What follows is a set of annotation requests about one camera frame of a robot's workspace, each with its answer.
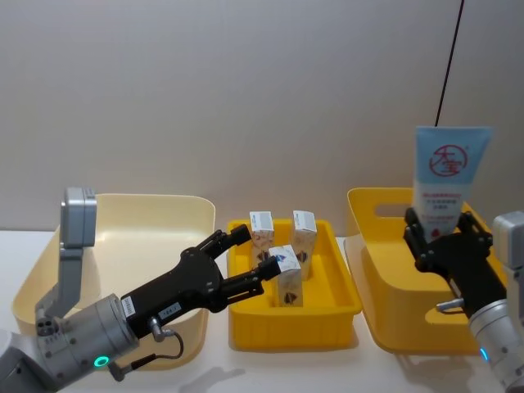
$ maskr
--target black cable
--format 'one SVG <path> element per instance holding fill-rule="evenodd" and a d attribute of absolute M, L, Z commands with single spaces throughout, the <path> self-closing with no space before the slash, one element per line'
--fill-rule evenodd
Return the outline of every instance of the black cable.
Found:
<path fill-rule="evenodd" d="M 183 340 L 182 337 L 175 331 L 172 331 L 173 336 L 177 337 L 178 343 L 180 344 L 180 351 L 176 355 L 157 355 L 157 354 L 150 354 L 148 356 L 144 356 L 141 359 L 135 360 L 134 362 L 131 362 L 130 366 L 132 370 L 136 370 L 137 368 L 141 368 L 142 366 L 145 366 L 146 364 L 149 364 L 150 362 L 157 360 L 157 359 L 180 359 L 183 355 Z"/>
<path fill-rule="evenodd" d="M 444 84 L 442 85 L 442 92 L 440 93 L 439 109 L 436 112 L 435 127 L 439 125 L 440 111 L 442 110 L 442 103 L 444 102 L 445 88 L 448 85 L 449 69 L 451 68 L 451 61 L 453 60 L 455 44 L 457 43 L 457 35 L 459 34 L 459 26 L 460 26 L 460 20 L 462 19 L 462 10 L 463 9 L 464 9 L 464 0 L 460 2 L 460 9 L 458 10 L 457 24 L 455 25 L 455 33 L 453 35 L 453 43 L 451 44 L 451 51 L 449 52 L 448 66 L 445 70 Z"/>

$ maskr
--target red circular logo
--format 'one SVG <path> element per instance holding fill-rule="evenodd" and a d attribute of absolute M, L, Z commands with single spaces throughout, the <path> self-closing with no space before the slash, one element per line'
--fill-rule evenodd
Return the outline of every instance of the red circular logo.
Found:
<path fill-rule="evenodd" d="M 429 169 L 443 178 L 455 176 L 468 165 L 468 154 L 457 145 L 439 147 L 429 159 Z"/>

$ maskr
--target yellow plastic tray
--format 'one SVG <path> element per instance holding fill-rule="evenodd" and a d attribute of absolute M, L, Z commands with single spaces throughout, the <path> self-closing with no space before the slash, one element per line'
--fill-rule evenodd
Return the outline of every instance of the yellow plastic tray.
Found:
<path fill-rule="evenodd" d="M 348 192 L 346 255 L 375 342 L 400 353 L 473 354 L 478 344 L 463 314 L 443 315 L 435 305 L 453 299 L 440 276 L 420 273 L 405 244 L 404 212 L 411 188 L 356 188 Z M 395 211 L 383 216 L 380 211 Z M 465 203 L 463 211 L 471 211 Z M 501 263 L 488 258 L 505 282 Z"/>
<path fill-rule="evenodd" d="M 275 245 L 289 243 L 290 219 L 275 219 Z M 228 230 L 249 220 L 232 221 Z M 275 307 L 273 283 L 264 294 L 229 307 L 233 346 L 239 350 L 333 350 L 353 343 L 353 317 L 362 309 L 332 227 L 317 220 L 310 278 L 304 282 L 304 307 Z M 251 242 L 228 253 L 229 276 L 249 269 Z"/>
<path fill-rule="evenodd" d="M 80 302 L 71 313 L 111 293 L 122 296 L 171 270 L 181 251 L 204 240 L 214 227 L 215 207 L 196 196 L 97 195 L 96 242 L 84 253 Z M 58 235 L 57 230 L 13 301 L 24 334 L 35 334 L 34 305 L 56 283 Z M 183 357 L 159 359 L 143 369 L 173 368 L 194 358 L 204 344 L 207 316 L 206 310 L 195 309 L 169 324 L 183 338 Z M 153 352 L 176 355 L 178 350 L 176 339 L 159 344 L 149 335 L 118 363 Z"/>

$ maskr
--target toothpaste tube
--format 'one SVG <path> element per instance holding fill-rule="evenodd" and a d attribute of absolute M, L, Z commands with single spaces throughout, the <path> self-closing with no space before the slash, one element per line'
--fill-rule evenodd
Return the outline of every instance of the toothpaste tube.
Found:
<path fill-rule="evenodd" d="M 413 208 L 427 242 L 453 233 L 491 134 L 488 127 L 417 127 Z"/>

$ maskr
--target printed logo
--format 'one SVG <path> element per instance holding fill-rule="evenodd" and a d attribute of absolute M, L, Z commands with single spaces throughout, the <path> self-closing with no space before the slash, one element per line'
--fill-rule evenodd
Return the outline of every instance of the printed logo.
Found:
<path fill-rule="evenodd" d="M 296 254 L 296 258 L 299 260 L 299 262 L 304 263 L 308 259 L 308 255 L 301 251 L 298 254 Z"/>
<path fill-rule="evenodd" d="M 429 169 L 443 178 L 459 174 L 467 165 L 468 154 L 457 145 L 439 147 L 429 160 Z"/>
<path fill-rule="evenodd" d="M 293 292 L 287 292 L 286 295 L 284 295 L 284 303 L 287 305 L 292 305 L 295 303 L 297 296 Z"/>
<path fill-rule="evenodd" d="M 266 260 L 269 258 L 269 253 L 267 251 L 261 251 L 256 257 L 259 260 Z"/>

